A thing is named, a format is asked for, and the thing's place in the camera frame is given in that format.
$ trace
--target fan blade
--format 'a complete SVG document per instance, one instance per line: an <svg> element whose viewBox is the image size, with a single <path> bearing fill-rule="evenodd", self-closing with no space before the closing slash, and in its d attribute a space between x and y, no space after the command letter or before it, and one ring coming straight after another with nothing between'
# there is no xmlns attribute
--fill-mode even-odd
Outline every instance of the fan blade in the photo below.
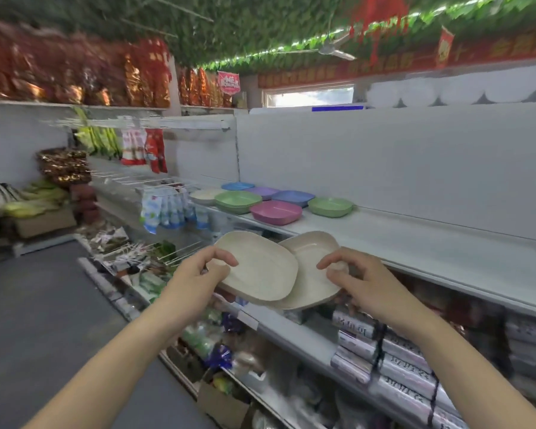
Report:
<svg viewBox="0 0 536 429"><path fill-rule="evenodd" d="M274 51L269 52L269 54L292 54L292 53L298 53L298 52L318 52L317 49L298 49L296 51Z"/></svg>
<svg viewBox="0 0 536 429"><path fill-rule="evenodd" d="M332 45L336 48L341 47L344 43L349 41L351 39L351 35L349 33L344 34L343 36L338 37L337 39L334 39L331 41Z"/></svg>
<svg viewBox="0 0 536 429"><path fill-rule="evenodd" d="M348 54L347 52L343 52L343 51L338 51L337 49L332 52L330 55L335 55L336 57L340 57L340 58L343 58L343 59L346 59L346 60L355 60L356 57L351 55L351 54Z"/></svg>

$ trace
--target green leaves ceiling decoration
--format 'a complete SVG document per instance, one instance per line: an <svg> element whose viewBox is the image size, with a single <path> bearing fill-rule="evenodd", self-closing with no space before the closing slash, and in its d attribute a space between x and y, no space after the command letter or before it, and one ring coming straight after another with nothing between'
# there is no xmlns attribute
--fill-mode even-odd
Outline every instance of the green leaves ceiling decoration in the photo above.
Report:
<svg viewBox="0 0 536 429"><path fill-rule="evenodd" d="M134 41L153 34L121 21L127 17L178 35L163 38L180 64L250 74L336 61L318 53L272 54L267 50L318 48L330 31L349 25L349 12L360 0L167 1L207 16L214 23L154 0L0 0L0 19L57 27L67 33L83 31L106 39ZM490 14L493 0L407 1L410 12L421 14L410 18L407 35L381 39L380 53L434 44L441 25L455 33L459 41L536 29L536 0L503 0L495 15ZM370 44L368 39L352 40L342 50L369 57Z"/></svg>

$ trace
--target aisle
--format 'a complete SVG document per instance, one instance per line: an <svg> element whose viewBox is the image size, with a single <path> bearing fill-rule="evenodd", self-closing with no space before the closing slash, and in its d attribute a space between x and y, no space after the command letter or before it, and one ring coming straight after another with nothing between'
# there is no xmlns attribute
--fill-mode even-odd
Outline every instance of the aisle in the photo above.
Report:
<svg viewBox="0 0 536 429"><path fill-rule="evenodd" d="M79 268L68 243L0 264L0 428L37 412L126 324ZM158 360L115 429L214 429Z"/></svg>

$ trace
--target green plate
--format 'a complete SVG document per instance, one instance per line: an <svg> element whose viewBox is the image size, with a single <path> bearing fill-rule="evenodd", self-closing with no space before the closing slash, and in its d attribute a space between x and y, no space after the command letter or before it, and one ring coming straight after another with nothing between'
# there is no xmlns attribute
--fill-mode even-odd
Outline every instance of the green plate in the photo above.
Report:
<svg viewBox="0 0 536 429"><path fill-rule="evenodd" d="M250 212L250 206L239 206L236 208L230 208L228 206L224 206L221 203L217 203L216 207L224 212L228 212L229 214L236 214L236 215L242 215L242 214L248 214Z"/></svg>
<svg viewBox="0 0 536 429"><path fill-rule="evenodd" d="M330 218L343 217L353 209L352 202L335 197L316 197L307 202L307 206L314 214Z"/></svg>
<svg viewBox="0 0 536 429"><path fill-rule="evenodd" d="M229 208L242 208L253 206L262 201L262 196L248 191L227 191L214 197L217 205Z"/></svg>

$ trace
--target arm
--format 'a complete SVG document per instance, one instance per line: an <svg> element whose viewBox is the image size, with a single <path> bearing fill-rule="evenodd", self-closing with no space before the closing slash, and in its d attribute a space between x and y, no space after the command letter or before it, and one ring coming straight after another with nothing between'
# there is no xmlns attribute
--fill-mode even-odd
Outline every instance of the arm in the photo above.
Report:
<svg viewBox="0 0 536 429"><path fill-rule="evenodd" d="M226 251L207 247L186 259L161 296L126 326L32 418L24 429L104 429L127 403L150 362L206 307L229 266L212 266L212 258L238 263Z"/></svg>
<svg viewBox="0 0 536 429"><path fill-rule="evenodd" d="M342 248L324 257L319 269L343 260L362 280L328 269L367 313L411 339L433 368L470 429L536 429L536 409L443 319L425 307L376 257Z"/></svg>

